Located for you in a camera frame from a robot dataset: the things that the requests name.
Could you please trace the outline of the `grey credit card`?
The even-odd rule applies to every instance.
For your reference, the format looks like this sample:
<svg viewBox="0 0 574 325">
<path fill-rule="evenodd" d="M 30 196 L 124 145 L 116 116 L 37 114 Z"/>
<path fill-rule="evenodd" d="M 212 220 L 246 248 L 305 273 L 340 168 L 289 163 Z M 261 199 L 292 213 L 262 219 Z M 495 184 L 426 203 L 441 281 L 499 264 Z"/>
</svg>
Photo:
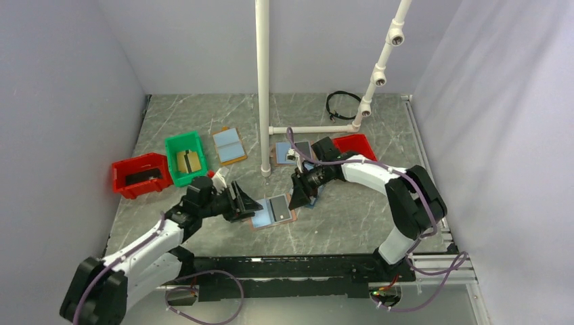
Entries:
<svg viewBox="0 0 574 325">
<path fill-rule="evenodd" d="M 281 223 L 292 219 L 291 211 L 288 208 L 288 199 L 285 194 L 269 199 L 271 207 L 271 220 L 273 223 Z"/>
</svg>

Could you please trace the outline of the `brown blue card holder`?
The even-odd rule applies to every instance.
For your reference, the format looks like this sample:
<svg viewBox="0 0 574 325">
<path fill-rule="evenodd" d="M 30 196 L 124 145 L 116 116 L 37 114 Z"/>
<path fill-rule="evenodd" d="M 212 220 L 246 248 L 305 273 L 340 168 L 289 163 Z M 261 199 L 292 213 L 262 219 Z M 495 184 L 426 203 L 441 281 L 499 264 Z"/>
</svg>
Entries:
<svg viewBox="0 0 574 325">
<path fill-rule="evenodd" d="M 296 211 L 288 208 L 290 199 L 290 194 L 286 193 L 256 200 L 263 209 L 256 211 L 255 215 L 248 219 L 251 230 L 257 231 L 296 221 Z"/>
</svg>

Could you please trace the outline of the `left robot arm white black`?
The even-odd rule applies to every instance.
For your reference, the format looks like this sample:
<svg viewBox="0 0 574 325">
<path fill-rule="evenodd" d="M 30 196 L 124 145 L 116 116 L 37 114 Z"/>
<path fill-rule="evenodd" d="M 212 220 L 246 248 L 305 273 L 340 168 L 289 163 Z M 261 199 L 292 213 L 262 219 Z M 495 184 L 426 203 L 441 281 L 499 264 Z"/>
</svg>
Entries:
<svg viewBox="0 0 574 325">
<path fill-rule="evenodd" d="M 263 206 L 235 182 L 196 177 L 180 201 L 144 235 L 114 254 L 88 257 L 77 267 L 59 315 L 72 324 L 120 324 L 127 311 L 156 287 L 188 283 L 194 254 L 182 244 L 204 219 L 233 223 L 255 216 Z"/>
</svg>

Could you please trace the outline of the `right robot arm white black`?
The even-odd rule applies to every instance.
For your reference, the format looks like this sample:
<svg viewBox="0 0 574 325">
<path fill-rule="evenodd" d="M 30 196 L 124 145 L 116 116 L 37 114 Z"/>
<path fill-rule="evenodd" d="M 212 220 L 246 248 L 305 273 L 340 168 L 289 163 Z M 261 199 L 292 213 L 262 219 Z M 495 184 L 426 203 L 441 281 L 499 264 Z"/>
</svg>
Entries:
<svg viewBox="0 0 574 325">
<path fill-rule="evenodd" d="M 414 165 L 408 169 L 370 160 L 354 152 L 341 152 L 333 139 L 325 137 L 311 147 L 317 160 L 313 168 L 296 168 L 291 176 L 291 210 L 311 203 L 319 187 L 334 180 L 356 183 L 387 197 L 393 229 L 374 251 L 374 275 L 389 281 L 399 272 L 399 262 L 422 239 L 432 234 L 447 215 L 447 205 L 427 170 Z"/>
</svg>

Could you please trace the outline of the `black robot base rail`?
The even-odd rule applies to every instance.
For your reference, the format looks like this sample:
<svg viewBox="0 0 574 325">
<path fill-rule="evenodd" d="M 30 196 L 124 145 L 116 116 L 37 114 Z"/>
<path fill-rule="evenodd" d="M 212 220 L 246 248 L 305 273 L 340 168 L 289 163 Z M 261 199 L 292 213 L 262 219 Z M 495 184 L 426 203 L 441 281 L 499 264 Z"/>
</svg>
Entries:
<svg viewBox="0 0 574 325">
<path fill-rule="evenodd" d="M 168 286 L 198 289 L 201 302 L 222 299 L 344 296 L 367 298 L 392 282 L 413 282 L 401 262 L 384 266 L 372 254 L 196 257 Z"/>
</svg>

